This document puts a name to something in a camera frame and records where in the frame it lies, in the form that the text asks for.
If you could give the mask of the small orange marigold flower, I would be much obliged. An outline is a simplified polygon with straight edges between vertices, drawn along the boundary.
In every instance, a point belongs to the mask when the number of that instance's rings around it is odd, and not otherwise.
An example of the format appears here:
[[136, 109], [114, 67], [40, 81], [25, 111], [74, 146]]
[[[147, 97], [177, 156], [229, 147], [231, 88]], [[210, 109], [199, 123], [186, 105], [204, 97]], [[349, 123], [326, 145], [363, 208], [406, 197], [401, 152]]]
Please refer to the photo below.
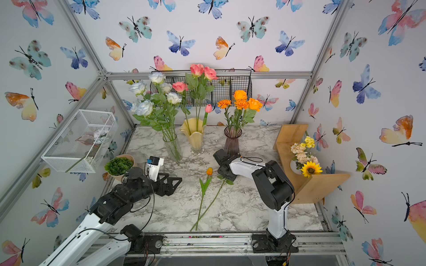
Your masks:
[[220, 109], [224, 109], [225, 110], [225, 119], [226, 119], [226, 127], [230, 130], [231, 129], [231, 122], [230, 122], [230, 113], [229, 113], [229, 109], [232, 106], [232, 102], [231, 100], [221, 100], [220, 102], [218, 102], [218, 107]]

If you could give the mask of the pink artificial rose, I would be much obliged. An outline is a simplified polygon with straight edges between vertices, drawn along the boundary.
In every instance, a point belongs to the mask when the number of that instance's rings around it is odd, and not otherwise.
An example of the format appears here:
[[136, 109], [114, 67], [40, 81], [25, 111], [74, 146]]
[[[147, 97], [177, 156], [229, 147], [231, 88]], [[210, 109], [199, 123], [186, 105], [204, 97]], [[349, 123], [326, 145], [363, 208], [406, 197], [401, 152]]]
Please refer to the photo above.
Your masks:
[[215, 69], [205, 66], [201, 79], [201, 83], [203, 85], [202, 96], [204, 99], [215, 89], [213, 85], [214, 80], [218, 80]]

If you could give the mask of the yellow orange tulip bud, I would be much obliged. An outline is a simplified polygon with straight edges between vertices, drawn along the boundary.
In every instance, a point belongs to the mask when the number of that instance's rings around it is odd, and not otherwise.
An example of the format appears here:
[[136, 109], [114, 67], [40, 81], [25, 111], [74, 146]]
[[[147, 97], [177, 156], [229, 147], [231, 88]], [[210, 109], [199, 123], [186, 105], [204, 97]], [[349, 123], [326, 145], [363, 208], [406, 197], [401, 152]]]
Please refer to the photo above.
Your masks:
[[198, 222], [199, 219], [201, 218], [201, 211], [203, 208], [203, 202], [204, 202], [204, 197], [206, 194], [206, 191], [211, 183], [212, 180], [212, 176], [213, 176], [213, 169], [210, 167], [207, 169], [206, 171], [206, 175], [207, 175], [207, 179], [205, 181], [203, 181], [201, 178], [199, 179], [200, 182], [200, 188], [201, 188], [201, 202], [200, 202], [200, 206], [199, 206], [199, 213], [197, 216], [197, 222], [195, 223], [195, 230], [197, 231], [198, 228]]

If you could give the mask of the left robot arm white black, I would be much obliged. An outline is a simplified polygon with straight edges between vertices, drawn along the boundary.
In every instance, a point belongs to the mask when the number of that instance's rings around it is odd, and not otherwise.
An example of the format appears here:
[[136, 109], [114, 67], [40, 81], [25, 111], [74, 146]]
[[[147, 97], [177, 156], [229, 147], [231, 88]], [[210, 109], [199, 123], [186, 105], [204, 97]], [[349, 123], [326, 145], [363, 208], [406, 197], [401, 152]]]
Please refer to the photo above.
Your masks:
[[128, 252], [156, 255], [160, 252], [163, 237], [146, 237], [134, 224], [126, 225], [118, 236], [110, 236], [105, 244], [86, 258], [86, 251], [126, 214], [135, 203], [155, 196], [171, 196], [181, 184], [181, 177], [160, 174], [152, 180], [140, 167], [131, 168], [123, 177], [122, 184], [102, 196], [89, 210], [74, 232], [42, 262], [44, 266], [106, 266]]

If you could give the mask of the white rose stem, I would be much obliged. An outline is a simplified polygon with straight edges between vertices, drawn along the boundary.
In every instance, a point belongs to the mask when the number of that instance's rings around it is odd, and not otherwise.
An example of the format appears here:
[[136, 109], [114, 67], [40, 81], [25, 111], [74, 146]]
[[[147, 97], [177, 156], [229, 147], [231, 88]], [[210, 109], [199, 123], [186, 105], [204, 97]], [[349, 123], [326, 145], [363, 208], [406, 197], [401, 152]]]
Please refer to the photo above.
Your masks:
[[154, 110], [154, 103], [150, 100], [136, 102], [131, 108], [131, 112], [137, 116], [149, 116]]
[[154, 72], [148, 75], [148, 78], [150, 79], [152, 83], [162, 84], [164, 83], [166, 76], [162, 72]]
[[160, 85], [160, 87], [161, 87], [162, 92], [165, 93], [165, 94], [169, 94], [173, 89], [173, 86], [169, 83], [163, 83], [163, 84]]
[[167, 102], [172, 105], [180, 104], [182, 102], [182, 97], [176, 93], [168, 93], [166, 95], [166, 99]]
[[144, 82], [134, 83], [129, 87], [129, 91], [135, 94], [135, 96], [143, 96], [148, 86]]

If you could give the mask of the orange artificial flower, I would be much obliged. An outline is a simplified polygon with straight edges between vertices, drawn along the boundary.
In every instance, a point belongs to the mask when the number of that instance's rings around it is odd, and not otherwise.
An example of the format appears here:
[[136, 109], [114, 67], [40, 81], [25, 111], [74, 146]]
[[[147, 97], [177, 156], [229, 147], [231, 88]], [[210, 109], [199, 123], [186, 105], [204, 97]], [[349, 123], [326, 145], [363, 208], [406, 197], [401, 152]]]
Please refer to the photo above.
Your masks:
[[253, 98], [250, 98], [247, 102], [245, 102], [242, 125], [245, 126], [249, 123], [253, 123], [256, 113], [258, 113], [262, 107], [263, 104]]

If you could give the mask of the pink tulip bud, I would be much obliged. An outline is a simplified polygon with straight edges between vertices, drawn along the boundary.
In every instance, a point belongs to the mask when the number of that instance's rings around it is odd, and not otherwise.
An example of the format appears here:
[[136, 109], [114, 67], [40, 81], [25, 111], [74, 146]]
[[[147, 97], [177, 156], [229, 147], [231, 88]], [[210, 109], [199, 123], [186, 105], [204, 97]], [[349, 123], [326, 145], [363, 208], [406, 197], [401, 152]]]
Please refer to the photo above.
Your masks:
[[212, 110], [213, 110], [213, 106], [211, 104], [207, 104], [207, 106], [205, 107], [205, 114], [203, 118], [203, 127], [206, 126], [208, 115], [212, 112]]

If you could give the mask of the orange flower front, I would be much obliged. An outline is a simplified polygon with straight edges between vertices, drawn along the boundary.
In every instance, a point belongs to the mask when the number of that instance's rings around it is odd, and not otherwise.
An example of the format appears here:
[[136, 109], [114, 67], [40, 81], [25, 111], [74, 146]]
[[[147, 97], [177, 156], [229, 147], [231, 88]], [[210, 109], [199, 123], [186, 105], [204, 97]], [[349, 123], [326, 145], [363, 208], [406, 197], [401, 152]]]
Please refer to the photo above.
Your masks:
[[250, 104], [246, 99], [239, 99], [239, 100], [236, 100], [235, 102], [235, 107], [238, 110], [246, 110], [249, 108], [249, 106]]

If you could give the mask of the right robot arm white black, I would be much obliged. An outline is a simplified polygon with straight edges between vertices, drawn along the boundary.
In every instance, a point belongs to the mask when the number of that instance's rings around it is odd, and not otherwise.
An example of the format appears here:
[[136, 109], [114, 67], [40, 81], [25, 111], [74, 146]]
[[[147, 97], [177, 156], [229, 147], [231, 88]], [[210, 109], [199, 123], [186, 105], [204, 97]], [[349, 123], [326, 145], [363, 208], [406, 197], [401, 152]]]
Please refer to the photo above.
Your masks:
[[281, 166], [274, 160], [264, 162], [259, 157], [228, 155], [223, 149], [214, 153], [219, 164], [218, 174], [225, 181], [237, 176], [254, 181], [268, 211], [266, 232], [251, 236], [254, 253], [281, 253], [289, 257], [299, 252], [296, 236], [286, 226], [289, 205], [295, 199], [295, 188]]

